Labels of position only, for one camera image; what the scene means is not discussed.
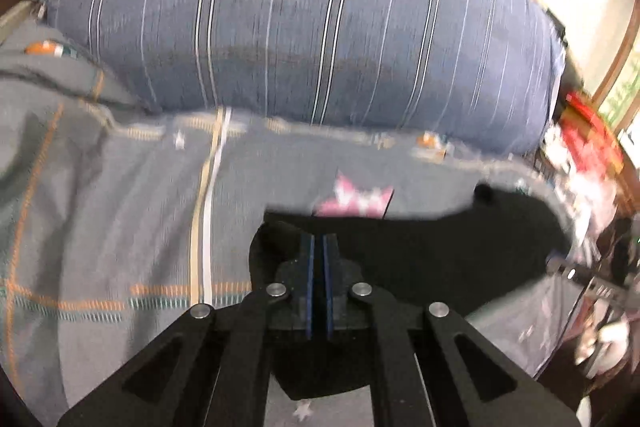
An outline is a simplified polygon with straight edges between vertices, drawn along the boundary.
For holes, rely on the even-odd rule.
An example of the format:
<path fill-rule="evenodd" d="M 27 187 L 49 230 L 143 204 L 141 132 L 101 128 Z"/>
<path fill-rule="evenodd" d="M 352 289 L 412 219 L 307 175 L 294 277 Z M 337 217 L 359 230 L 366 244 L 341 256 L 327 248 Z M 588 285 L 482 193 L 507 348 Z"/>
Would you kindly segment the black pants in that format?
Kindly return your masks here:
<path fill-rule="evenodd" d="M 546 271 L 570 239 L 543 200 L 477 184 L 469 207 L 434 220 L 326 218 L 268 211 L 250 243 L 250 280 L 264 287 L 311 239 L 333 235 L 364 280 L 417 307 L 442 301 L 465 317 Z"/>

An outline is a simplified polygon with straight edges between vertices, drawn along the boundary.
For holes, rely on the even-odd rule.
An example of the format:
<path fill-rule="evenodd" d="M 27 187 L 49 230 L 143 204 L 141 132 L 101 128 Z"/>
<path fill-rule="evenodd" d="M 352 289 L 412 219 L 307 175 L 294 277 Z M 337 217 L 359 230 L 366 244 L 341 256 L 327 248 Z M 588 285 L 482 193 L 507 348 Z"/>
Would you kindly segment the clear plastic bags pile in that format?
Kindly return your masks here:
<path fill-rule="evenodd" d="M 616 183 L 606 174 L 579 170 L 557 124 L 544 134 L 541 152 L 554 168 L 554 185 L 575 218 L 587 219 L 594 234 L 602 232 L 616 213 Z"/>

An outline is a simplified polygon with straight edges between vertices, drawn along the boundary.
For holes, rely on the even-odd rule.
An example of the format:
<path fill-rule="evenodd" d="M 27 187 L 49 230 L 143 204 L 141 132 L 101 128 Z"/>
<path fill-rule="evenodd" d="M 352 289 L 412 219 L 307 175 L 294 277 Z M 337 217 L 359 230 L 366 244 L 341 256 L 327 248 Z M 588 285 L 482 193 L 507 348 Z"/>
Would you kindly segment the red orange gift boxes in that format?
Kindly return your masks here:
<path fill-rule="evenodd" d="M 565 103 L 559 126 L 577 170 L 598 178 L 621 173 L 624 158 L 620 143 L 597 109 L 577 91 L 568 92 Z"/>

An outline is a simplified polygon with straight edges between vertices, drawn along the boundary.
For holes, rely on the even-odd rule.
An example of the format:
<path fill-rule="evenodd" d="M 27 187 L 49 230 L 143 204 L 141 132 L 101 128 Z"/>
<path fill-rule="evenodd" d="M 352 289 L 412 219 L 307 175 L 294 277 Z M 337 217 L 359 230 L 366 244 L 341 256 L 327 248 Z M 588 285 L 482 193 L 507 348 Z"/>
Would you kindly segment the grey patterned bedsheet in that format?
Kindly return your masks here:
<path fill-rule="evenodd" d="M 390 188 L 390 219 L 449 215 L 487 182 L 573 228 L 524 161 L 230 108 L 149 115 L 57 30 L 19 23 L 1 45 L 1 365 L 29 410 L 56 424 L 193 303 L 239 303 L 265 211 L 312 215 L 339 176 Z"/>

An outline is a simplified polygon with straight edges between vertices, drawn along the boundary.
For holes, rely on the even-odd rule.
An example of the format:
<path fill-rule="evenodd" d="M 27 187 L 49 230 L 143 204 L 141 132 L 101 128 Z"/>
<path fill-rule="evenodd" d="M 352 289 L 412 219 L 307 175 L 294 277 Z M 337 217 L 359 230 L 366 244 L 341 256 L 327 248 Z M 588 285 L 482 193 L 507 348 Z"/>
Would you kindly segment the blue plaid pillow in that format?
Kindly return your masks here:
<path fill-rule="evenodd" d="M 534 0 L 35 0 L 152 109 L 428 130 L 521 154 L 565 64 Z"/>

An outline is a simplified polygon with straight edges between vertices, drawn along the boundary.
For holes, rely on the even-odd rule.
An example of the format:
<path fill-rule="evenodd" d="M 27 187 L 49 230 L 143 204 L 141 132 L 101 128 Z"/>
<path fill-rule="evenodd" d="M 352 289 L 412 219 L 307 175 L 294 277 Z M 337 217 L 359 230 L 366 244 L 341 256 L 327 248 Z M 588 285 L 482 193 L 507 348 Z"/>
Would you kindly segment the wooden window frame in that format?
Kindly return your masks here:
<path fill-rule="evenodd" d="M 634 0 L 620 48 L 592 101 L 615 134 L 639 112 L 639 0 Z"/>

